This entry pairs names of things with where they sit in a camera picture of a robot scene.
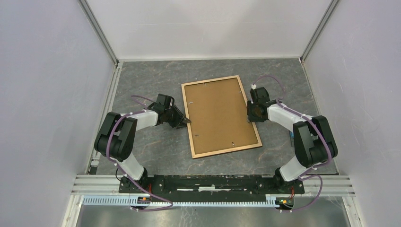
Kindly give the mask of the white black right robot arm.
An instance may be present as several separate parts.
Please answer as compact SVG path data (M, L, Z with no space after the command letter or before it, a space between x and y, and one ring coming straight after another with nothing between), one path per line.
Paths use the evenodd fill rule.
M287 192L308 173L326 165L338 150L326 117L311 117L271 100L263 87L252 85L251 99L240 101L229 89L205 85L183 86L183 99L193 158L230 153L261 146L254 124L275 122L294 136L294 156L276 169L271 186Z

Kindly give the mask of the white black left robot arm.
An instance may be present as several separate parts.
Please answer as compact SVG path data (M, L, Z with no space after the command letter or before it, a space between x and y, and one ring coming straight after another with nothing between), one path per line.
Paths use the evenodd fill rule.
M136 132L165 122L175 129L191 123L174 102L173 97L158 94L156 101L138 112L108 112L97 133L95 151L115 164L136 192L148 188L147 171L132 153Z

